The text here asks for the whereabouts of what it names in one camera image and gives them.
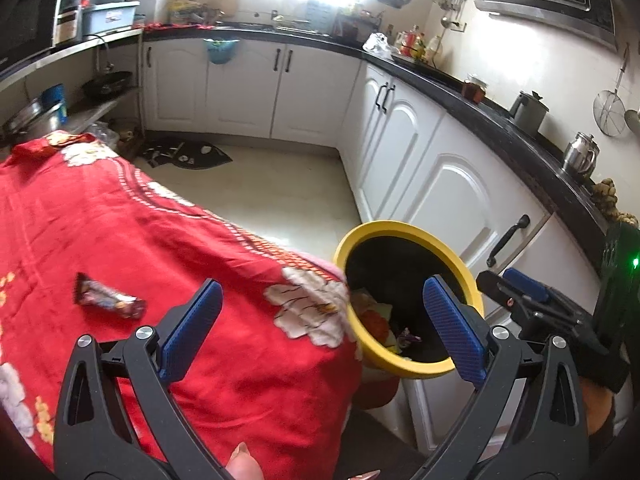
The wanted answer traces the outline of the dark candy bar wrapper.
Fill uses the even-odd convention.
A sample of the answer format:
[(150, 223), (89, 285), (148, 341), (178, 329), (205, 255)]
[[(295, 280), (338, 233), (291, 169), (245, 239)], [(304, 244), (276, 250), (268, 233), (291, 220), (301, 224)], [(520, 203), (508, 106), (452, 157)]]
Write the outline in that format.
[(145, 300), (120, 292), (81, 272), (76, 275), (74, 303), (116, 313), (121, 318), (142, 318), (146, 311)]

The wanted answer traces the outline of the purple candy wrapper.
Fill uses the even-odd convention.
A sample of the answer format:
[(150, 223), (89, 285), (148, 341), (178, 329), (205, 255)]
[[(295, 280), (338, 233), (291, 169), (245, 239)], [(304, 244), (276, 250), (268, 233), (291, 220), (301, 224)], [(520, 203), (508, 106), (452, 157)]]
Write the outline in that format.
[(396, 346), (400, 351), (408, 349), (412, 344), (420, 344), (421, 342), (422, 338), (410, 333), (408, 328), (405, 328), (396, 337)]

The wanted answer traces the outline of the yellow trash bin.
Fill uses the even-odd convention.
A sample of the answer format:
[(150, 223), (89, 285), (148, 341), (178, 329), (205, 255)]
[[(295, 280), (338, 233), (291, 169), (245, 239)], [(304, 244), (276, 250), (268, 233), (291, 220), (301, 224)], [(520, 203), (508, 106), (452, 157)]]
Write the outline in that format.
[(454, 370), (454, 362), (423, 305), (423, 286), (439, 275), (459, 301), (485, 314), (475, 278), (444, 242), (416, 226), (393, 220), (360, 224), (338, 244), (334, 263), (344, 272), (349, 291), (367, 292), (378, 304), (390, 306), (390, 333), (406, 328), (420, 341), (408, 356), (379, 342), (361, 322), (359, 309), (348, 307), (349, 323), (370, 365), (402, 378), (431, 379)]

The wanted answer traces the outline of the ginger root pile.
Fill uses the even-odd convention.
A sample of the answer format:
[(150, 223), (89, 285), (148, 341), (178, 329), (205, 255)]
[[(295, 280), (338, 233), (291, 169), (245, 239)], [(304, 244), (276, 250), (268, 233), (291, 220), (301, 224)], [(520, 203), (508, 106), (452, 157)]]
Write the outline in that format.
[(633, 214), (628, 214), (628, 212), (621, 212), (617, 208), (618, 197), (616, 186), (611, 178), (605, 178), (593, 185), (591, 197), (597, 210), (600, 211), (608, 222), (623, 222), (638, 229), (638, 218)]

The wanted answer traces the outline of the red floral tablecloth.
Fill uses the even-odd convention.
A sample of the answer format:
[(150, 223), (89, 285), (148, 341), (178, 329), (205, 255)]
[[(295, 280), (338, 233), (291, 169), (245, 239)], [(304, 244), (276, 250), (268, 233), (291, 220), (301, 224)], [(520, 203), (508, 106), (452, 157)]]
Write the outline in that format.
[(1, 166), (1, 402), (43, 463), (74, 343), (138, 325), (76, 304), (79, 273), (142, 299), (149, 325), (204, 281), (221, 284), (221, 314), (171, 389), (180, 408), (220, 460), (246, 444), (268, 479), (333, 476), (360, 372), (341, 272), (64, 132), (17, 146)]

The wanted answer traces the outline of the steel kettle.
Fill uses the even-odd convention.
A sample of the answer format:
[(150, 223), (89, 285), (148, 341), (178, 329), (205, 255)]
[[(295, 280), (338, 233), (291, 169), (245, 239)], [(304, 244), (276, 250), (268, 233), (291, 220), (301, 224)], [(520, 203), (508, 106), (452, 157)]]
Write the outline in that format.
[(599, 154), (594, 137), (578, 132), (564, 151), (562, 170), (575, 178), (589, 179), (596, 169)]

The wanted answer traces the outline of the grey metal pot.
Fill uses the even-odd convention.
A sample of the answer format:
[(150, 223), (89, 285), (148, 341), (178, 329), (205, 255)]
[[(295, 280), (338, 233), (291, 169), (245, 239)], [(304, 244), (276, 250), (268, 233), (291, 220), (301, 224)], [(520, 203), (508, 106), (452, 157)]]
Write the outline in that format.
[(509, 116), (512, 124), (528, 136), (536, 136), (549, 109), (536, 91), (521, 91), (513, 102)]

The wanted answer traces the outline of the steel pots on shelf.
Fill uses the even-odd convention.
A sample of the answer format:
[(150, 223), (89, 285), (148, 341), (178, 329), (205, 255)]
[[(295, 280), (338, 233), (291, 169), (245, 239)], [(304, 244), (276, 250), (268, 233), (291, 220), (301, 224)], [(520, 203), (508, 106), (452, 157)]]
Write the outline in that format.
[(2, 126), (1, 139), (17, 144), (41, 138), (61, 129), (66, 122), (64, 84), (55, 84), (31, 100)]

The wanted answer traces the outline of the black frying pan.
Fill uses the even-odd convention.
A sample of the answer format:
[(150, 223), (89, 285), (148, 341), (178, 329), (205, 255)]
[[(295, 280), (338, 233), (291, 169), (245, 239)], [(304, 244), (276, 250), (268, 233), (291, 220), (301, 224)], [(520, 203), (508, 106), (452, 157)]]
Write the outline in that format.
[(85, 82), (81, 89), (86, 98), (93, 102), (106, 101), (127, 90), (132, 76), (134, 73), (129, 70), (99, 74), (99, 76)]

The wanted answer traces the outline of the white plastic bag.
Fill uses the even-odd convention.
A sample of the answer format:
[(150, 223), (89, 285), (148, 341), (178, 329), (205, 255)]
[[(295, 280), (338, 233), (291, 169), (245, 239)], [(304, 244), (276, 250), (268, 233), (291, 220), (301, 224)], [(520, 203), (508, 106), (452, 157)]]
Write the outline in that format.
[(393, 59), (393, 49), (382, 32), (371, 32), (362, 45), (362, 50), (367, 54), (382, 58), (382, 60), (391, 61)]

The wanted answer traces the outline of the teal hanging basket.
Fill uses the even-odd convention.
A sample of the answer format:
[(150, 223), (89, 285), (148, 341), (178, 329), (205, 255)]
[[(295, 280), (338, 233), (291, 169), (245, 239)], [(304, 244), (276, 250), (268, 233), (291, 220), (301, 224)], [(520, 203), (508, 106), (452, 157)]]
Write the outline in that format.
[(239, 47), (239, 39), (205, 39), (209, 62), (215, 65), (229, 63), (235, 56), (236, 48)]

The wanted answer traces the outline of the blue plastic storage box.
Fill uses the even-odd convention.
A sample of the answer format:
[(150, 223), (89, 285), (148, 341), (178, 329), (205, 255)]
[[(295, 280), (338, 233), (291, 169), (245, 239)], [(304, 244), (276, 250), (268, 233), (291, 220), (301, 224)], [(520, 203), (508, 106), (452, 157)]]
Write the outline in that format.
[(131, 27), (139, 6), (139, 1), (88, 6), (82, 11), (82, 36), (101, 35), (104, 32)]

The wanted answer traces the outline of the black microwave oven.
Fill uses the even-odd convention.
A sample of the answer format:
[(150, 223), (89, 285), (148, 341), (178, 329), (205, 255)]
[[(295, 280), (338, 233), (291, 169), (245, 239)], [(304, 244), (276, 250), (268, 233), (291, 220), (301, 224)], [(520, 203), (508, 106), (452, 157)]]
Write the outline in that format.
[(52, 48), (57, 15), (58, 0), (18, 0), (1, 24), (1, 69)]

